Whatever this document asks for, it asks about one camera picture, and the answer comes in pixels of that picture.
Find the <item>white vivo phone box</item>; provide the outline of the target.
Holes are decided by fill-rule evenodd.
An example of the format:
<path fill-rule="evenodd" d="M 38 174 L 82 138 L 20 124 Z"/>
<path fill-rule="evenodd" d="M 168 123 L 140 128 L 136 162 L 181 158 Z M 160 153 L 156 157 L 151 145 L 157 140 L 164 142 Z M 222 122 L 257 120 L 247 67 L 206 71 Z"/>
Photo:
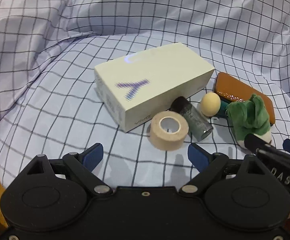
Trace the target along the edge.
<path fill-rule="evenodd" d="M 119 57 L 95 67 L 97 93 L 129 132 L 206 87 L 214 67 L 182 43 Z"/>

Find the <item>grey bottle black cap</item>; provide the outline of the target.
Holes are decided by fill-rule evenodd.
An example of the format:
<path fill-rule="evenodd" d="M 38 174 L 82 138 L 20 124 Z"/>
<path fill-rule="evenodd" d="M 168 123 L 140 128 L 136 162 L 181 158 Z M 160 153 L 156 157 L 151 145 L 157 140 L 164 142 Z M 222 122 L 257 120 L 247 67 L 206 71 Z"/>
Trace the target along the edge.
<path fill-rule="evenodd" d="M 183 96 L 176 98 L 172 102 L 170 110 L 180 114 L 185 118 L 189 126 L 189 131 L 197 141 L 204 140 L 212 133 L 212 125 Z"/>

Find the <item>brown leather wallet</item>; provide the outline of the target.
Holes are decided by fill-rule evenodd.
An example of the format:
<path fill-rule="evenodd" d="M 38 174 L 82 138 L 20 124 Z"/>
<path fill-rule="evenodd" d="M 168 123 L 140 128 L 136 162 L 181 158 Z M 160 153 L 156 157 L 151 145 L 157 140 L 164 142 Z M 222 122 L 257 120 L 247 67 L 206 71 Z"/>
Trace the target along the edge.
<path fill-rule="evenodd" d="M 221 100 L 227 103 L 242 102 L 249 100 L 252 94 L 259 95 L 263 99 L 265 108 L 269 114 L 270 125 L 273 126 L 275 124 L 275 111 L 271 99 L 229 74 L 225 72 L 218 73 L 214 92 L 220 96 Z"/>

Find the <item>beige teal makeup sponge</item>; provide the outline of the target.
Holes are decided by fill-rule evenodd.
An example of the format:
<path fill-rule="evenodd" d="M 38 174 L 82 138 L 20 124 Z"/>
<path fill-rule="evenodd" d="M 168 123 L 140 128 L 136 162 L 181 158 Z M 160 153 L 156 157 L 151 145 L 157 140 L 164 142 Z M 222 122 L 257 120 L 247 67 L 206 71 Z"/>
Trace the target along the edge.
<path fill-rule="evenodd" d="M 202 97 L 200 111 L 206 117 L 227 118 L 228 105 L 227 102 L 221 100 L 218 94 L 209 92 Z"/>

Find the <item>beige tape roll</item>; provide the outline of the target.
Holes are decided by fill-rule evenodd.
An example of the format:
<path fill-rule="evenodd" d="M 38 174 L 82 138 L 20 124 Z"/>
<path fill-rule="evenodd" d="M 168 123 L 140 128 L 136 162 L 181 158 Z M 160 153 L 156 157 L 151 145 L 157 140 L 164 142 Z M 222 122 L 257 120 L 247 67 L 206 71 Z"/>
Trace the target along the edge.
<path fill-rule="evenodd" d="M 173 111 L 164 111 L 152 118 L 149 140 L 162 151 L 175 151 L 182 146 L 188 132 L 189 126 L 183 116 Z"/>

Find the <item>green white plush toy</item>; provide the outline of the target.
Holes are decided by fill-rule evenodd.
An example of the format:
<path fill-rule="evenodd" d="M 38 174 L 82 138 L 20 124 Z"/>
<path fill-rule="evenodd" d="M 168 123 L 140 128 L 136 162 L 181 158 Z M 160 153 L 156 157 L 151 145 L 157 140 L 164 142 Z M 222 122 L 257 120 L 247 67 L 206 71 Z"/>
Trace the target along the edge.
<path fill-rule="evenodd" d="M 230 103 L 227 117 L 240 147 L 246 149 L 244 140 L 248 134 L 254 134 L 268 144 L 271 142 L 270 116 L 259 95 L 252 94 L 249 100 Z"/>

